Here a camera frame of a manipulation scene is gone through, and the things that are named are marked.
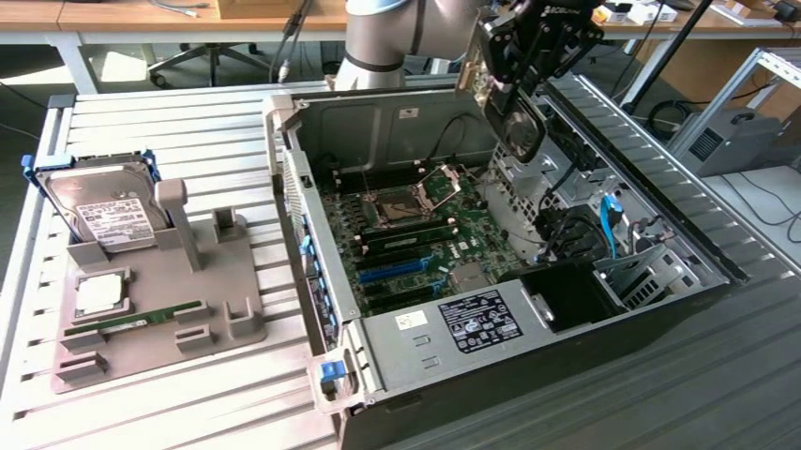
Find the power supply label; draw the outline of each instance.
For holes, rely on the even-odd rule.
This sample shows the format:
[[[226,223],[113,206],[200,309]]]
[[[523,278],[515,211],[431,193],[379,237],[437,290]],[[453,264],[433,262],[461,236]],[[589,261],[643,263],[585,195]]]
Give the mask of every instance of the power supply label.
[[[443,303],[439,312],[462,353],[473,353],[523,336],[498,291]]]
[[[77,213],[104,247],[152,238],[151,222],[139,199],[80,204]]]

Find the aluminum extrusion table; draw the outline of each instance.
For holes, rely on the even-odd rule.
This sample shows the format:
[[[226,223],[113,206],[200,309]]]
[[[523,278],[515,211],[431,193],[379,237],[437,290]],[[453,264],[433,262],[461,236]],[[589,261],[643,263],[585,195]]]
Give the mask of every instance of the aluminum extrusion table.
[[[670,155],[655,152],[658,143],[597,90],[569,79],[554,85],[753,279],[643,351],[392,448],[796,447],[801,271],[754,239],[748,223],[732,220],[736,211],[710,202],[714,191],[681,181],[692,175],[677,173]],[[279,92],[248,86],[80,96],[73,107],[49,110],[40,155],[146,145],[163,175],[187,179],[192,218],[226,204],[239,208],[270,335],[56,396],[49,371],[67,230],[31,188],[0,297],[4,448],[335,448],[331,420],[311,404],[308,339],[271,199],[260,100]]]
[[[55,395],[68,230],[29,188],[1,298],[0,328],[8,324],[15,333],[3,370],[4,448],[335,448],[331,418],[311,401],[311,350],[272,203],[262,124],[262,99],[271,92],[275,87],[246,86],[81,96],[72,107],[49,109],[39,156],[147,147],[163,177],[186,180],[190,219],[227,205],[246,217],[268,337]],[[5,361],[11,335],[3,342]]]

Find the sticker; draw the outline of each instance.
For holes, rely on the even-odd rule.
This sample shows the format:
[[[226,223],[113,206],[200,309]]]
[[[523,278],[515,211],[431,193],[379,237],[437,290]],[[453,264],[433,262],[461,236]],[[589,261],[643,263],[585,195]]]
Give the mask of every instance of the sticker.
[[[135,321],[135,322],[128,322],[128,323],[120,323],[119,325],[115,326],[109,326],[108,328],[103,328],[100,330],[100,334],[101,335],[108,335],[111,333],[117,333],[120,331],[125,331],[125,330],[131,330],[134,328],[139,328],[140,326],[146,326],[148,324],[148,321],[146,321],[144,319]]]
[[[402,239],[395,242],[390,242],[384,245],[384,248],[394,248],[401,246],[407,246],[409,244],[414,244],[417,242],[417,237],[410,237],[409,239]]]
[[[414,119],[418,115],[421,115],[421,109],[419,108],[403,108],[398,112],[398,118],[399,119]]]
[[[462,353],[473,353],[523,336],[498,291],[443,303],[439,312]]]
[[[429,323],[426,320],[426,313],[422,309],[419,311],[410,312],[409,314],[401,314],[399,316],[395,316],[395,321],[398,322],[398,329],[401,331],[409,330],[415,326]]]
[[[152,239],[152,226],[139,199],[81,204],[77,214],[104,247]]]

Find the green circuit board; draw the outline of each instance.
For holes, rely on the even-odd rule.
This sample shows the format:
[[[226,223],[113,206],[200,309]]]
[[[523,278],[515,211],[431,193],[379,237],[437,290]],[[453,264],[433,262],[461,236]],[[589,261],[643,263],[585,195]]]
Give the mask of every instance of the green circuit board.
[[[477,186],[465,174],[454,180],[455,171],[449,171],[447,176],[439,169],[434,169],[423,182],[429,206],[442,202],[433,211],[421,203],[414,185],[350,194],[332,190],[322,192],[352,293],[366,316],[489,286],[507,271],[523,265],[481,202]],[[449,222],[447,225],[402,232],[388,240],[378,258],[391,258],[401,252],[417,256],[371,269],[392,269],[403,263],[414,264],[419,258],[426,260],[425,270],[372,281],[360,279],[371,270],[363,267],[360,270],[359,264],[371,260],[370,251],[376,241],[363,246],[358,236],[387,230],[403,231],[415,226],[425,229],[443,222]]]

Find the hard drive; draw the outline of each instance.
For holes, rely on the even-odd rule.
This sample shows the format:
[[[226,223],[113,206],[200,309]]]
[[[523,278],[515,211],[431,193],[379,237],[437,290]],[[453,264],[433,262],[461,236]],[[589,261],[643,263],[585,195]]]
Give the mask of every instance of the hard drive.
[[[146,248],[155,244],[154,233],[171,225],[155,201],[150,155],[49,157],[37,161],[32,175],[77,242],[96,241],[111,253]]]

